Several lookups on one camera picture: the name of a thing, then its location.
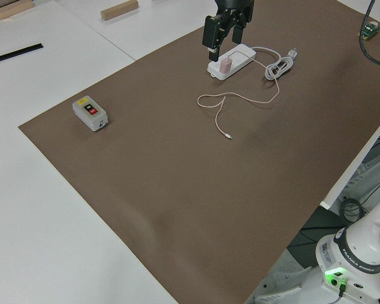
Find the yellow label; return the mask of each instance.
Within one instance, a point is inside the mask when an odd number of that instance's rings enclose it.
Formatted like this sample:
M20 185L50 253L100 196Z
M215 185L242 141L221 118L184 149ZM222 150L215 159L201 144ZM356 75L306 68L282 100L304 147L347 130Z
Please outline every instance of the yellow label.
M87 98L86 97L83 97L81 100L79 100L78 102L77 102L77 104L79 105L79 106L81 106L83 103L85 103L87 101Z

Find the black strip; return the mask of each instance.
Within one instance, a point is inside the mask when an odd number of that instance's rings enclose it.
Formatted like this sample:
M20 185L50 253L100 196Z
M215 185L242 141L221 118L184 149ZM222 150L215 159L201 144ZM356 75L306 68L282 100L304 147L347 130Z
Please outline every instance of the black strip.
M353 254L349 248L348 241L346 240L346 229L342 232L339 238L334 237L334 242L338 244L339 250L346 261L356 269L364 272L365 274L378 274L380 273L380 265L370 265L361 260Z
M43 47L44 46L41 43L38 43L38 44L35 44L33 46L28 46L28 47L25 47L23 49L19 49L17 51L14 51L14 52L11 52L8 54L0 55L0 61L6 60L6 59L9 59L9 58L21 55L21 54L25 54L25 53L28 53L31 51L35 51L36 49L42 49Z

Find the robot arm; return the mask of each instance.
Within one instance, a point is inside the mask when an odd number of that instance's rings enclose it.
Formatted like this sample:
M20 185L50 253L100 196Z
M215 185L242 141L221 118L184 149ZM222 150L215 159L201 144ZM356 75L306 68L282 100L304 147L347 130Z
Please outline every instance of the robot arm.
M203 45L210 51L210 60L217 61L220 46L234 27L232 41L241 43L243 29L251 22L255 0L215 0L218 11L215 17L205 18Z

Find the white power strip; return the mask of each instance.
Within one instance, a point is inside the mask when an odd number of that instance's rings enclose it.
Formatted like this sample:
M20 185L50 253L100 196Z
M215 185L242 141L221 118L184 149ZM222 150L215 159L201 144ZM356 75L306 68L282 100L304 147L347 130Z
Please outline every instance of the white power strip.
M217 62L211 61L208 64L207 71L211 74L212 77L216 77L219 80L225 80L231 75L238 72L240 69L245 67L247 64L252 62L252 59L255 59L256 52L245 46L244 44L238 44L236 47L221 55L218 58ZM220 72L220 66L223 60L226 60L229 56L229 59L232 60L231 68L227 73Z

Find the brown mat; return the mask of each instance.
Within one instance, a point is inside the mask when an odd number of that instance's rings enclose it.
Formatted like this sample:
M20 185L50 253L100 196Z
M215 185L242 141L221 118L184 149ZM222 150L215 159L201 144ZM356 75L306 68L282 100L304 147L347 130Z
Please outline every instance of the brown mat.
M211 78L202 30L20 127L180 304L245 301L380 125L361 14L325 0L257 1L254 14L245 43L299 55L271 106L227 99L232 141L196 98L275 88L256 64ZM380 59L380 34L367 44ZM84 95L109 114L99 132L72 111Z

